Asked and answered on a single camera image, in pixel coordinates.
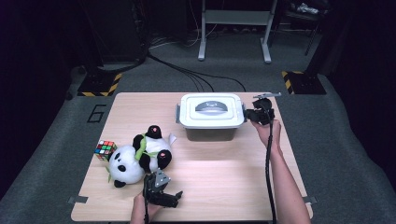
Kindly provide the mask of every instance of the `rubik's cube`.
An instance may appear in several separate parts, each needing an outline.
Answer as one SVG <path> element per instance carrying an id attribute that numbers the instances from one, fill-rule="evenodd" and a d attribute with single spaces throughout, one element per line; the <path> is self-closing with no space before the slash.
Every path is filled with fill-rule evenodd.
<path id="1" fill-rule="evenodd" d="M 117 146 L 114 142 L 101 140 L 95 149 L 95 155 L 101 161 L 108 161 L 110 159 L 110 153 L 114 152 L 116 149 Z"/>

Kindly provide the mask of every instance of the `wooden table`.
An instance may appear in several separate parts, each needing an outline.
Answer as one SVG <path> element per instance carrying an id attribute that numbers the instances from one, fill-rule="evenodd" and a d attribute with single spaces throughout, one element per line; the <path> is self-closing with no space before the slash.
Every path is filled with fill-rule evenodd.
<path id="1" fill-rule="evenodd" d="M 232 141 L 192 142 L 176 123 L 176 105 L 186 92 L 125 92 L 116 96 L 105 128 L 98 140 L 115 142 L 119 147 L 131 145 L 134 136 L 157 124 L 163 136 L 173 133 L 173 159 L 164 172 L 172 178 L 165 193 L 183 190 L 177 208 L 163 209 L 154 221 L 238 221 L 271 220 L 272 213 L 265 183 L 265 146 L 250 122 L 244 123 Z M 253 108 L 254 95 L 262 92 L 237 92 Z M 270 98 L 276 119 L 282 122 L 275 98 Z M 303 196 L 306 196 L 290 141 L 283 126 L 280 145 L 284 157 Z M 75 221 L 128 221 L 134 196 L 143 188 L 143 180 L 116 189 L 107 182 L 108 162 L 92 155 L 91 165 L 79 196 L 88 197 L 76 203 L 71 214 Z M 309 215 L 313 212 L 306 205 Z"/>

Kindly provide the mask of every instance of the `hand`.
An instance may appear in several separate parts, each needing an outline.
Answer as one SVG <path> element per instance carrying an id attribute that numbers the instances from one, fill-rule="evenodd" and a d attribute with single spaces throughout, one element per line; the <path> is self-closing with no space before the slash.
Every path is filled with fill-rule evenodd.
<path id="1" fill-rule="evenodd" d="M 251 121 L 251 124 L 253 127 L 256 128 L 257 133 L 259 134 L 260 140 L 262 140 L 262 143 L 268 147 L 268 138 L 270 136 L 270 124 L 266 125 L 260 125 L 257 122 Z M 279 147 L 279 142 L 280 142 L 280 130 L 282 129 L 280 125 L 280 121 L 277 119 L 274 119 L 273 121 L 273 142 L 271 145 L 271 152 L 280 152 L 280 147 Z"/>
<path id="2" fill-rule="evenodd" d="M 140 192 L 138 195 L 134 196 L 134 208 L 132 210 L 131 215 L 131 224 L 144 224 L 145 223 L 145 197 L 143 197 L 143 193 Z M 151 221 L 154 216 L 160 211 L 163 207 L 160 205 L 155 205 L 152 203 L 148 204 L 148 218 Z"/>

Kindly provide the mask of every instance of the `white plastic container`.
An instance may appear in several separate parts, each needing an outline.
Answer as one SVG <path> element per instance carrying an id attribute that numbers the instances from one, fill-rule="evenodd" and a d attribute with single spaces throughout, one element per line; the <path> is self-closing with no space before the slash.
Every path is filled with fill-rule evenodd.
<path id="1" fill-rule="evenodd" d="M 177 106 L 177 122 L 191 141 L 233 140 L 245 121 L 243 103 L 231 93 L 190 93 Z"/>

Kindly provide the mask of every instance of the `stuffed panda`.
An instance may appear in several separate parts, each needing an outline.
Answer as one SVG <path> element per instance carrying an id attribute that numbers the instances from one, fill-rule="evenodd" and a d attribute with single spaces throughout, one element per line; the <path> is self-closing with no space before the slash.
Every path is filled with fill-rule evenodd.
<path id="1" fill-rule="evenodd" d="M 114 186 L 122 188 L 127 184 L 134 184 L 142 179 L 145 174 L 144 169 L 134 158 L 136 151 L 132 146 L 117 148 L 109 159 L 108 170 L 111 178 L 114 179 Z"/>
<path id="2" fill-rule="evenodd" d="M 163 170 L 172 160 L 170 143 L 163 139 L 158 125 L 151 125 L 146 133 L 135 136 L 132 146 L 136 160 L 147 173 Z"/>

